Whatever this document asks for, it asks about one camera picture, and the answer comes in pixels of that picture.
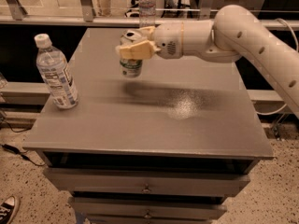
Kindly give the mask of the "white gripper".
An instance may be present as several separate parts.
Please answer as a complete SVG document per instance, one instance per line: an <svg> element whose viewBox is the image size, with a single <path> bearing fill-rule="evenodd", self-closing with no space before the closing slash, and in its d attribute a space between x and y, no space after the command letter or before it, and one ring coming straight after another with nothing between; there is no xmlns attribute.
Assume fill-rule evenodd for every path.
<svg viewBox="0 0 299 224"><path fill-rule="evenodd" d="M148 40L117 46L116 52L122 59L148 60L155 53L164 59L182 57L183 24L181 22L168 22L156 28L141 27L139 31Z"/></svg>

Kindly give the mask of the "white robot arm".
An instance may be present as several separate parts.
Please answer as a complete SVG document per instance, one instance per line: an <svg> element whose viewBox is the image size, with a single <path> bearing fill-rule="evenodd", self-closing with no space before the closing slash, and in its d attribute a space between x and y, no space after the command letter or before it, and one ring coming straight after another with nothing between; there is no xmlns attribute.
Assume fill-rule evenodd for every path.
<svg viewBox="0 0 299 224"><path fill-rule="evenodd" d="M230 5L214 20L165 22L128 29L116 52L124 60L195 56L211 63L244 57L299 117L299 53L278 39L248 10Z"/></svg>

